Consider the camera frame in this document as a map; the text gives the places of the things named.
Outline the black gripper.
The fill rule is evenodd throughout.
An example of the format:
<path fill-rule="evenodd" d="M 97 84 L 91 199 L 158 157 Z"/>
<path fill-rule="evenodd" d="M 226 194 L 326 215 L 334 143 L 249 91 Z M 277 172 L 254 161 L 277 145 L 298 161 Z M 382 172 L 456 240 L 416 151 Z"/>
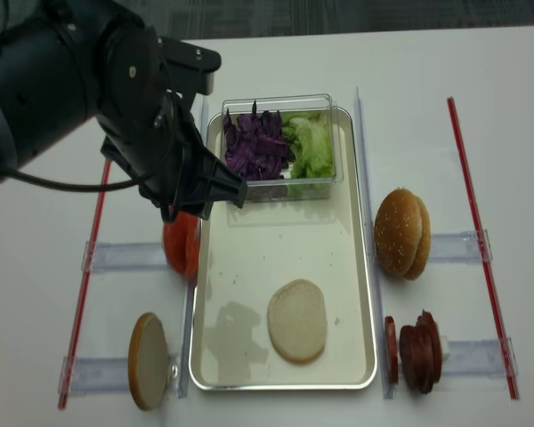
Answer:
<path fill-rule="evenodd" d="M 175 222 L 180 212 L 206 220 L 215 202 L 245 204 L 247 182 L 204 145 L 177 94 L 167 92 L 146 124 L 111 110 L 100 116 L 100 126 L 106 134 L 102 155 L 159 209 L 163 222 Z"/>

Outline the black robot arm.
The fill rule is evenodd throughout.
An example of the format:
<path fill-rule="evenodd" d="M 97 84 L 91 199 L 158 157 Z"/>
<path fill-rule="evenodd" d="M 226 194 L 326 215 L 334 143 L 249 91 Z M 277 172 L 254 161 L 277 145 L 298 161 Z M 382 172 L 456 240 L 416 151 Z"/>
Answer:
<path fill-rule="evenodd" d="M 182 212 L 207 219 L 216 202 L 243 206 L 246 181 L 206 147 L 191 114 L 221 63 L 218 52 L 160 36 L 116 2 L 40 2 L 0 33 L 0 183 L 72 193 L 135 187 L 165 222 Z M 64 183 L 23 172 L 90 119 L 124 181 Z"/>

